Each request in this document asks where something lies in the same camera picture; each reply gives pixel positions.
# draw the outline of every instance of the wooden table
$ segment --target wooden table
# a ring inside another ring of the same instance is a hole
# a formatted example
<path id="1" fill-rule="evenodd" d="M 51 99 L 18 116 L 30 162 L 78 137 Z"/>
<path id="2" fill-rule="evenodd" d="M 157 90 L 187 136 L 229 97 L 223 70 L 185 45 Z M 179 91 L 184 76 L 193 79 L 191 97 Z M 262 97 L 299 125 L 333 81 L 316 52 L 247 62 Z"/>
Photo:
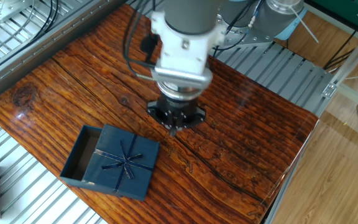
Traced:
<path id="1" fill-rule="evenodd" d="M 134 78 L 122 58 L 132 12 L 122 6 L 3 93 L 1 127 L 56 176 L 83 124 L 160 141 L 144 202 L 70 187 L 109 223 L 260 222 L 317 117 L 215 60 L 199 97 L 206 121 L 170 137 L 145 111 L 156 84 Z M 143 17 L 132 41 L 138 60 L 148 26 Z"/>

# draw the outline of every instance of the ribbon bow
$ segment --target ribbon bow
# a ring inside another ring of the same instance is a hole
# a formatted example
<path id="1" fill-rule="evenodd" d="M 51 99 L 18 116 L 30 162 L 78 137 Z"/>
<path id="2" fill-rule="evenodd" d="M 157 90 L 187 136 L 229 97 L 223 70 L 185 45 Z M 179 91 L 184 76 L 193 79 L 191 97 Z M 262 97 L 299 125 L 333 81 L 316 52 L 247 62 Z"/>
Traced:
<path id="1" fill-rule="evenodd" d="M 153 168 L 145 166 L 145 165 L 142 165 L 142 164 L 139 164 L 139 163 L 133 161 L 135 159 L 142 158 L 143 157 L 142 154 L 130 156 L 130 154 L 132 153 L 132 150 L 133 150 L 133 148 L 135 146 L 136 137 L 137 136 L 135 136 L 133 138 L 131 147 L 129 148 L 128 153 L 126 155 L 125 155 L 125 151 L 124 151 L 124 145 L 122 143 L 122 140 L 120 140 L 122 157 L 119 157 L 119 156 L 116 156 L 116 155 L 101 151 L 99 149 L 94 150 L 94 153 L 96 153 L 96 154 L 98 154 L 100 156 L 104 156 L 104 157 L 107 157 L 109 159 L 114 159 L 115 161 L 118 161 L 117 163 L 114 163 L 114 164 L 102 166 L 101 167 L 102 169 L 106 170 L 106 169 L 112 169 L 112 168 L 116 168 L 116 167 L 122 167 L 121 173 L 120 173 L 119 178 L 118 178 L 118 182 L 117 182 L 116 187 L 114 189 L 114 191 L 116 191 L 116 192 L 118 191 L 118 188 L 119 188 L 119 186 L 120 186 L 120 184 L 122 182 L 122 179 L 124 178 L 124 171 L 125 171 L 125 173 L 127 174 L 128 178 L 130 180 L 132 180 L 134 178 L 134 175 L 133 175 L 129 165 L 134 166 L 134 167 L 138 167 L 138 168 L 142 168 L 142 169 L 146 169 L 146 170 L 149 170 L 149 171 L 153 171 Z"/>

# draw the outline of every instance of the wood grain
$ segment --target wood grain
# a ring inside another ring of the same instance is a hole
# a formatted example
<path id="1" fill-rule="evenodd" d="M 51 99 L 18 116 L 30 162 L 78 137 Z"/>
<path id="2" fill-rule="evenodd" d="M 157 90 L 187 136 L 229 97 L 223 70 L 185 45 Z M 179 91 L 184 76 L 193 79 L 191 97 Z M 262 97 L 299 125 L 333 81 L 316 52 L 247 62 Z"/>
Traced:
<path id="1" fill-rule="evenodd" d="M 134 78 L 122 58 L 132 12 L 120 7 L 3 93 L 1 127 L 55 175 L 83 124 L 160 141 L 144 202 L 70 187 L 109 223 L 259 223 L 317 117 L 215 60 L 199 98 L 206 121 L 168 136 L 145 111 L 156 84 Z M 149 21 L 140 24 L 131 57 L 142 60 Z"/>

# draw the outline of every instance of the open box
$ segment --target open box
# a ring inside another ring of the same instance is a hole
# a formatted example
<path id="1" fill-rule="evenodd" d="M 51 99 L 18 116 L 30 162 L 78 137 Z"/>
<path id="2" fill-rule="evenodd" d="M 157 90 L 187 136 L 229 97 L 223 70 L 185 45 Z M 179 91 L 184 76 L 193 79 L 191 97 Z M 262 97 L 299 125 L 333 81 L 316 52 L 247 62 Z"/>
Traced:
<path id="1" fill-rule="evenodd" d="M 108 124 L 84 125 L 60 177 L 75 187 L 144 200 L 159 146 Z"/>

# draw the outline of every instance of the corrugated metal panel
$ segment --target corrugated metal panel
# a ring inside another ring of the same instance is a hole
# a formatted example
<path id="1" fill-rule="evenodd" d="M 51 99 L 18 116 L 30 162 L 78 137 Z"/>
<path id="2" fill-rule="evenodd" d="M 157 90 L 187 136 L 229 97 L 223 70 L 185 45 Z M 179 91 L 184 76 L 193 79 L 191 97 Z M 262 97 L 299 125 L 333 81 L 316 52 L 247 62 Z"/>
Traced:
<path id="1" fill-rule="evenodd" d="M 0 127 L 5 223 L 106 223 Z"/>
<path id="2" fill-rule="evenodd" d="M 56 22 L 62 21 L 69 12 L 75 11 L 88 1 L 60 0 Z M 50 1 L 35 0 L 32 6 L 24 9 L 6 22 L 0 23 L 0 60 L 8 53 L 22 47 L 41 29 L 50 11 Z"/>

